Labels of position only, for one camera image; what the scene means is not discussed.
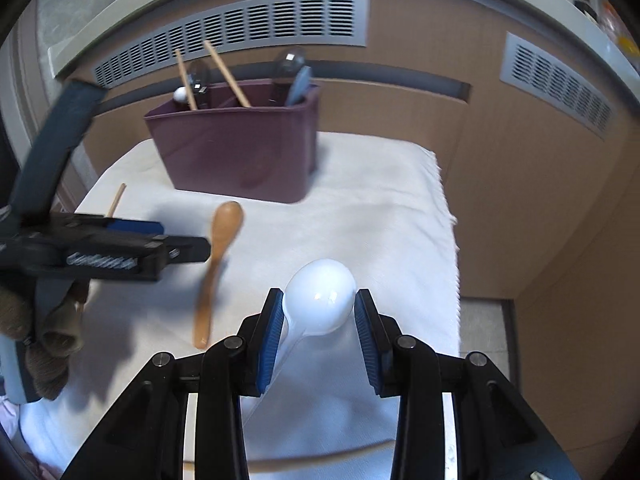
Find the brown gloved left hand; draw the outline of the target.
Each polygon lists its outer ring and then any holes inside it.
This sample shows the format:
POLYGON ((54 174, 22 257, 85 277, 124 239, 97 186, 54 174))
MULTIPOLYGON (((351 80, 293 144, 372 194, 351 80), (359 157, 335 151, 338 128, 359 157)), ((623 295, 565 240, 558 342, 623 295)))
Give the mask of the brown gloved left hand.
POLYGON ((34 305, 29 284, 1 287, 1 385, 17 405, 56 399, 68 382, 70 358, 82 347, 82 309, 87 281, 55 281, 61 303, 34 305))

